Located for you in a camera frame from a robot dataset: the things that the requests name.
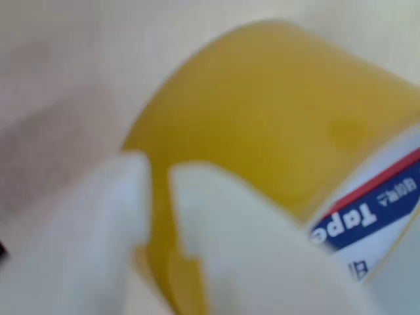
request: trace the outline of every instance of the tape roll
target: tape roll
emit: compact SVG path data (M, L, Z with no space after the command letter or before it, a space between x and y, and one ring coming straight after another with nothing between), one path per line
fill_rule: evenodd
M413 85L285 22L238 28L189 59L123 146L150 159L152 235L138 256L171 306L207 312L200 263L177 241L172 166L218 165L307 224L357 165L419 121L419 105Z

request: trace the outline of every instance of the white surface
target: white surface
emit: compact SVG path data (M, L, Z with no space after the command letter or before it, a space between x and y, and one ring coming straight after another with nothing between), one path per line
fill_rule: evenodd
M420 216L370 281L372 291L390 315L417 315L420 305Z
M213 314L378 314L369 295L272 201L210 163L171 170L181 239Z
M150 179L144 156L125 156L69 188L2 268L0 314L119 314L133 247L149 238ZM143 308L162 314L154 301Z
M163 80L222 32L285 18L420 83L419 15L416 0L3 0L0 221L113 155Z

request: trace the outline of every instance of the blue label stripe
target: blue label stripe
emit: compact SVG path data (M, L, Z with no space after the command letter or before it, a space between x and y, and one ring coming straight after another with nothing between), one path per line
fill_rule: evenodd
M420 161L324 217L312 229L314 243L340 250L409 215L420 198Z

